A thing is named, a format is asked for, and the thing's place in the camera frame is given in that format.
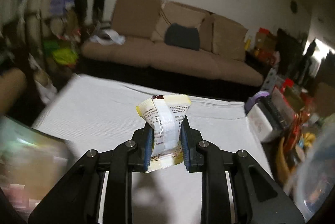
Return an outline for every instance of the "white table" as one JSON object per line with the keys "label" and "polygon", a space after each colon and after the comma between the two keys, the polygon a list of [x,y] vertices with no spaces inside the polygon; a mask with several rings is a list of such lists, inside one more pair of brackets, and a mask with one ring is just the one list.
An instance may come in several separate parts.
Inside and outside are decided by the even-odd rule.
{"label": "white table", "polygon": [[[78,157],[89,149],[112,150],[144,126],[135,107],[151,95],[170,94],[123,82],[74,76],[41,114],[34,128],[69,140]],[[247,150],[271,175],[264,151],[250,131],[242,102],[190,97],[191,128],[220,149]],[[184,164],[151,173],[133,173],[134,223],[199,223],[200,173]]]}

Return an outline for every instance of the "sofa cushion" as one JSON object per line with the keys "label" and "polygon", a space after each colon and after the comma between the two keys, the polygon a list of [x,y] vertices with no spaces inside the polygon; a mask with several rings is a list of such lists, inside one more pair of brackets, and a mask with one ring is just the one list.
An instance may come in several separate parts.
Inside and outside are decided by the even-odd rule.
{"label": "sofa cushion", "polygon": [[164,41],[165,32],[173,23],[199,29],[205,16],[206,13],[203,11],[186,8],[173,2],[163,3],[151,40],[154,42]]}
{"label": "sofa cushion", "polygon": [[207,15],[199,29],[200,48],[212,52],[214,18]]}
{"label": "sofa cushion", "polygon": [[149,39],[127,36],[123,45],[101,45],[95,42],[86,42],[81,51],[84,57],[98,61],[148,67],[153,46],[154,43]]}
{"label": "sofa cushion", "polygon": [[150,38],[160,14],[161,0],[117,0],[112,29],[122,35]]}
{"label": "sofa cushion", "polygon": [[250,86],[261,86],[263,76],[246,63],[208,53],[219,69],[219,79]]}
{"label": "sofa cushion", "polygon": [[153,47],[150,65],[168,72],[218,79],[220,72],[210,54],[201,49],[195,51],[157,42]]}
{"label": "sofa cushion", "polygon": [[247,29],[220,15],[213,15],[213,53],[238,61],[245,60],[244,37]]}

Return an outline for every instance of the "plastic container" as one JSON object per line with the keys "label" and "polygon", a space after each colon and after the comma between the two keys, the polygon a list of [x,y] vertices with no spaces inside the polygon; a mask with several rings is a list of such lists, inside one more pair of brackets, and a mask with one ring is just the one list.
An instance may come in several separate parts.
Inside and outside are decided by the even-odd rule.
{"label": "plastic container", "polygon": [[269,95],[270,95],[269,92],[260,91],[260,92],[256,93],[253,97],[249,97],[249,99],[247,100],[247,102],[244,105],[244,110],[245,110],[246,114],[248,114],[248,112],[251,111],[252,107],[256,104],[257,99],[259,99],[260,97],[267,97]]}
{"label": "plastic container", "polygon": [[335,184],[335,124],[328,125],[308,150],[305,162],[288,180],[294,203],[306,222],[320,209]]}

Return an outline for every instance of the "cardboard box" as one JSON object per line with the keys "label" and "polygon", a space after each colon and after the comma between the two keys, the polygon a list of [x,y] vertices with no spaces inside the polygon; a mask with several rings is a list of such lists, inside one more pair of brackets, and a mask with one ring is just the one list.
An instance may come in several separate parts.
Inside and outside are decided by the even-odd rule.
{"label": "cardboard box", "polygon": [[276,43],[277,43],[277,37],[272,35],[271,33],[269,34],[264,34],[261,32],[256,33],[255,37],[255,47],[258,49],[262,49],[266,52],[271,52],[273,53],[275,48],[276,48]]}

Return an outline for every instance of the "snack package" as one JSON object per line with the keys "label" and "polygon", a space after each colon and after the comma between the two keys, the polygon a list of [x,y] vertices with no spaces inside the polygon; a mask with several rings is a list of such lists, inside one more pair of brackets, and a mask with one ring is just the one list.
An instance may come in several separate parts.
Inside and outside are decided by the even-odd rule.
{"label": "snack package", "polygon": [[136,110],[154,129],[149,172],[183,162],[180,128],[191,105],[187,95],[152,96]]}

